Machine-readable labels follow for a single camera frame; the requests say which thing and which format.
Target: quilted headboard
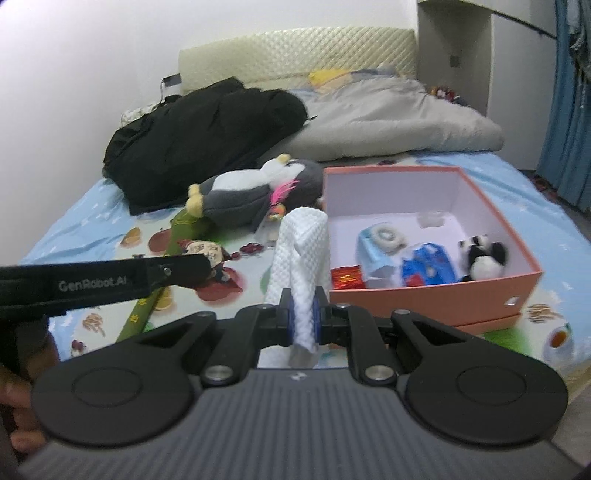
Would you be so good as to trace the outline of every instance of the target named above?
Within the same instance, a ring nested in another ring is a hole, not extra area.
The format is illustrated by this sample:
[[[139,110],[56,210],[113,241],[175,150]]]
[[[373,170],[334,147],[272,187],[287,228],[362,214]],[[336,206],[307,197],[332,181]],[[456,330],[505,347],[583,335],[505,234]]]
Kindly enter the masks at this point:
[[[230,38],[181,50],[185,93],[235,76],[264,89],[307,85],[320,69],[367,69],[385,62],[415,78],[413,30],[392,27],[314,27]]]

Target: black jacket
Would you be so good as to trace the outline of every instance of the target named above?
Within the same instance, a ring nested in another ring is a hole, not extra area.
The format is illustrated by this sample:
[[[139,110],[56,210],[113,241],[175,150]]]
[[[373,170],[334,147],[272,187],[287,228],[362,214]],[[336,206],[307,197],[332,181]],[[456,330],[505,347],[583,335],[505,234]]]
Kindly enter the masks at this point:
[[[123,190],[132,215],[182,205],[189,185],[256,168],[257,158],[306,118],[304,104],[288,92],[226,79],[117,130],[103,171]]]

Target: floor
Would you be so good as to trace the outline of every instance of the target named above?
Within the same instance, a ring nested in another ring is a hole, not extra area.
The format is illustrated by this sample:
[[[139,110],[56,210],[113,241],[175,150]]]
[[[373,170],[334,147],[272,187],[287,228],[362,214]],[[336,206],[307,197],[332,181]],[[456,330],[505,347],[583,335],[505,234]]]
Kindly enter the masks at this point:
[[[591,241],[591,215],[571,207],[560,199],[557,203],[581,233]],[[554,436],[554,441],[581,465],[591,462],[591,387],[587,387],[569,405]]]

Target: white fluffy ring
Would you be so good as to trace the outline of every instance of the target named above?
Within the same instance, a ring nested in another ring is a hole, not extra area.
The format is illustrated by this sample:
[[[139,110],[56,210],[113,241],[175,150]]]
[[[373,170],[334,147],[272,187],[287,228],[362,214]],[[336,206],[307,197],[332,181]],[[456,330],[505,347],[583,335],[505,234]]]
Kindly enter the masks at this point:
[[[369,233],[372,242],[386,253],[395,252],[406,244],[404,235],[387,223],[374,225]]]

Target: box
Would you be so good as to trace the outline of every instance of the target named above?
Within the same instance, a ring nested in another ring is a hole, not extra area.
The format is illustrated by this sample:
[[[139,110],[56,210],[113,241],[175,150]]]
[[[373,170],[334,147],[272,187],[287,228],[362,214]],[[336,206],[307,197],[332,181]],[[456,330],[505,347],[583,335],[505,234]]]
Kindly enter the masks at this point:
[[[359,232],[389,222],[409,245],[442,245],[461,278],[458,242],[487,234],[501,242],[508,259],[504,276],[424,287],[331,290],[333,303],[350,303],[389,317],[408,309],[470,333],[507,328],[519,318],[542,271],[499,210],[459,167],[361,166],[324,169],[324,202],[329,219],[330,268],[357,265]],[[420,228],[419,212],[445,212],[446,223]]]

